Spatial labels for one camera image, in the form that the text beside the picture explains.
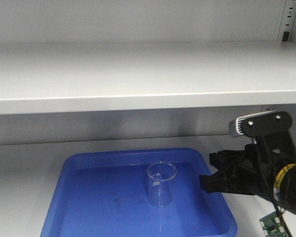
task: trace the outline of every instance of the wire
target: wire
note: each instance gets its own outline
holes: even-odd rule
[[[280,218],[282,224],[283,224],[283,227],[288,235],[288,237],[293,237],[290,230],[288,229],[286,223],[285,223],[285,220],[283,218],[283,214],[280,212],[279,208],[278,208],[278,205],[277,205],[277,202],[274,198],[274,195],[272,194],[271,192],[271,189],[267,183],[267,180],[266,180],[266,177],[264,176],[264,172],[262,171],[262,166],[261,166],[261,154],[260,154],[260,151],[257,147],[256,148],[256,152],[257,152],[257,155],[258,155],[258,166],[259,166],[259,171],[261,173],[261,176],[262,176],[262,181],[263,181],[263,184],[264,186],[266,187],[266,190],[267,190],[267,194],[269,195],[270,199],[271,199],[271,202],[275,208],[275,211],[276,211],[276,215]]]

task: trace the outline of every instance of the circuit board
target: circuit board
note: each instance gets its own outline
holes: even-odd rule
[[[272,212],[260,219],[265,237],[288,237],[276,212]]]

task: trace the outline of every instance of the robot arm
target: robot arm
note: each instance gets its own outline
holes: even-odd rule
[[[296,150],[289,134],[292,118],[287,112],[270,111],[239,117],[229,123],[233,137],[251,137],[243,151],[210,154],[218,171],[200,175],[201,189],[258,195],[296,214]]]

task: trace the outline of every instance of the blue tray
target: blue tray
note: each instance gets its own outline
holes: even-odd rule
[[[148,200],[148,164],[177,167],[174,199]],[[210,174],[193,149],[77,154],[64,162],[41,237],[234,237],[236,222],[221,194],[200,190]]]

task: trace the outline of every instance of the clear glass beaker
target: clear glass beaker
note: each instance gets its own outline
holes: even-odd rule
[[[149,201],[158,207],[168,206],[173,199],[176,166],[166,161],[157,161],[148,166],[147,173]]]

